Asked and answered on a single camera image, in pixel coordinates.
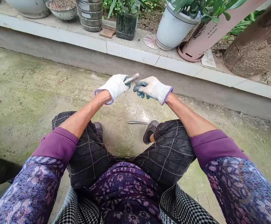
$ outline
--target tiled ledge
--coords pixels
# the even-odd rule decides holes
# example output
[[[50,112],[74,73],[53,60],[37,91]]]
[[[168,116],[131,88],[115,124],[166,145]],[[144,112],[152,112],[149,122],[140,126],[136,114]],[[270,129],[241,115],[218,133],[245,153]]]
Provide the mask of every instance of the tiled ledge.
[[[115,23],[111,21],[104,21],[104,23],[115,26]],[[147,47],[143,42],[143,37],[148,32],[144,30],[137,29],[133,41],[119,39],[115,35],[112,39],[108,39],[99,36],[99,33],[84,30],[79,19],[73,23],[65,23],[52,14],[42,19],[27,19],[5,1],[0,3],[0,26],[138,61],[271,98],[271,86],[206,68],[201,63],[186,62],[179,57],[176,50],[163,51]]]

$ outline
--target gravel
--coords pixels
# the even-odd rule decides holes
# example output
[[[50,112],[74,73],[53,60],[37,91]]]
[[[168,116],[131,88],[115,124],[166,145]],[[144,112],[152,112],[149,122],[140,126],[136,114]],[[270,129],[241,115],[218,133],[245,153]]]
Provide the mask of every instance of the gravel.
[[[75,0],[51,0],[49,8],[57,11],[66,11],[76,7]]]

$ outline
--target person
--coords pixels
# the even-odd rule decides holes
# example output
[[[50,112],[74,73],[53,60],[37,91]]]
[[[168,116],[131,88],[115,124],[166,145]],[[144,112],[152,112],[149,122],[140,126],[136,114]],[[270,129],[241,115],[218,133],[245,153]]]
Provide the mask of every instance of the person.
[[[55,223],[217,223],[177,181],[197,158],[227,223],[271,223],[271,185],[235,142],[190,110],[157,78],[134,92],[167,104],[178,120],[152,121],[153,143],[133,161],[117,161],[90,120],[130,86],[112,76],[79,111],[58,114],[0,199],[0,223],[47,223],[67,168],[71,187]]]

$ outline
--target checkered fabric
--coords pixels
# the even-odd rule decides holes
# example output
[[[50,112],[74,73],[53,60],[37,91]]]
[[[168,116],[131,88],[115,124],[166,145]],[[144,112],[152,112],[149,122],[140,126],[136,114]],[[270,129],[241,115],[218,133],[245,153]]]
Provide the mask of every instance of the checkered fabric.
[[[160,214],[163,223],[207,223],[218,222],[176,183],[166,190],[160,199]]]
[[[58,114],[52,120],[52,130],[75,112],[68,111]],[[71,187],[74,189],[91,187],[115,163],[115,158],[107,151],[96,134],[95,125],[90,121],[80,137],[76,151],[67,166]]]
[[[149,174],[162,190],[166,190],[183,176],[196,156],[180,120],[160,123],[154,140],[155,143],[137,156],[133,163]]]
[[[177,183],[162,194],[159,207],[163,224],[218,224],[201,205],[181,190]],[[54,224],[65,223],[102,224],[103,218],[94,202],[70,187],[54,220]]]

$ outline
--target foot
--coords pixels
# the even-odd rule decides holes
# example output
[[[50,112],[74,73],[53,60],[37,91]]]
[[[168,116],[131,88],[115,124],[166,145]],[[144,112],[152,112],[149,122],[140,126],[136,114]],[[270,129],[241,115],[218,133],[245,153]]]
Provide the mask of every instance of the foot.
[[[102,126],[101,126],[101,124],[99,122],[95,122],[94,125],[95,125],[95,128],[96,128],[96,134],[98,135],[98,137],[103,142],[103,138],[102,138]]]
[[[143,135],[143,142],[144,142],[146,145],[148,145],[148,144],[151,143],[151,141],[150,141],[150,136],[151,136],[152,134],[155,133],[157,126],[158,126],[158,122],[157,122],[157,121],[152,121],[152,122],[148,125],[148,127],[147,127],[147,129],[146,129],[146,131],[145,131],[145,134]]]

